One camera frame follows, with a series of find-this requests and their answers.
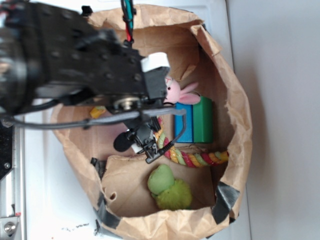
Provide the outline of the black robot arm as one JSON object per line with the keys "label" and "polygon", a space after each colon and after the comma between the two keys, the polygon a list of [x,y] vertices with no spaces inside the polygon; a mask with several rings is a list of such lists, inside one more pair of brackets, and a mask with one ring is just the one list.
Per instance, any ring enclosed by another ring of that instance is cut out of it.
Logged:
{"label": "black robot arm", "polygon": [[148,163],[162,156],[154,132],[167,96],[165,64],[147,69],[140,53],[122,44],[110,28],[95,30],[75,11],[25,0],[0,5],[0,118],[16,126],[15,116],[64,106],[104,106],[102,120],[35,124],[42,130],[89,128],[125,123],[128,132],[114,141],[123,152],[137,144]]}

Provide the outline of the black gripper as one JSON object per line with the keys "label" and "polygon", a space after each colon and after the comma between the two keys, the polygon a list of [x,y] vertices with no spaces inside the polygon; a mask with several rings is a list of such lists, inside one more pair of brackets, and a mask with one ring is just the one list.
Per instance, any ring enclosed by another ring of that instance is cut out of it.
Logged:
{"label": "black gripper", "polygon": [[[82,76],[76,77],[74,106],[105,106],[111,113],[160,109],[167,96],[165,77],[171,67],[165,52],[146,57],[122,43],[110,28],[73,30],[73,49],[80,56]],[[148,164],[160,157],[154,132],[160,130],[157,117],[124,121],[127,130],[113,142],[118,152],[136,145]]]}

